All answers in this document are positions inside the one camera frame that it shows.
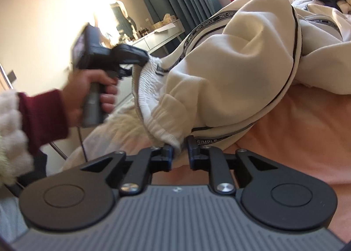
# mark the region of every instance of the white desk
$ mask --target white desk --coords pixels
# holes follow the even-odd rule
[[[174,38],[178,38],[180,42],[182,42],[179,37],[182,33],[185,32],[183,25],[180,20],[177,19],[173,22],[175,27],[170,28],[161,32],[151,32],[144,37],[133,42],[133,46],[138,47],[140,49],[144,49],[150,54],[157,49],[164,46],[166,43],[171,41]],[[124,78],[120,81],[118,85],[118,96],[117,96],[117,106],[122,106],[125,102],[132,98],[132,78]]]

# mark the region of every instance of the black cable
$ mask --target black cable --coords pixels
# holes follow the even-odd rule
[[[83,145],[83,139],[82,139],[82,134],[80,133],[80,127],[79,126],[77,126],[77,131],[78,131],[78,137],[79,137],[79,141],[80,141],[80,146],[82,146],[84,159],[85,159],[85,162],[87,162],[88,158],[87,158],[87,154],[85,153],[85,149],[84,149],[84,145]]]

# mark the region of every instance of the ribbed gray surface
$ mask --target ribbed gray surface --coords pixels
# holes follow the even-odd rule
[[[18,251],[337,251],[343,243],[326,229],[285,235],[250,221],[233,198],[207,186],[149,186],[123,198],[99,224],[69,234],[30,230]]]

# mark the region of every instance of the maroon sleeve cuff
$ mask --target maroon sleeve cuff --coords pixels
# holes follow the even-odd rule
[[[68,122],[59,90],[35,97],[24,93],[18,96],[22,130],[29,140],[29,153],[35,155],[42,145],[68,136]]]

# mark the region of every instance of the pink bedding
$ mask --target pink bedding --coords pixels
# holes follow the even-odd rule
[[[330,229],[351,240],[351,96],[292,86],[280,103],[237,143],[245,148],[329,183],[338,196]],[[200,184],[207,173],[188,166],[158,173],[154,183]]]

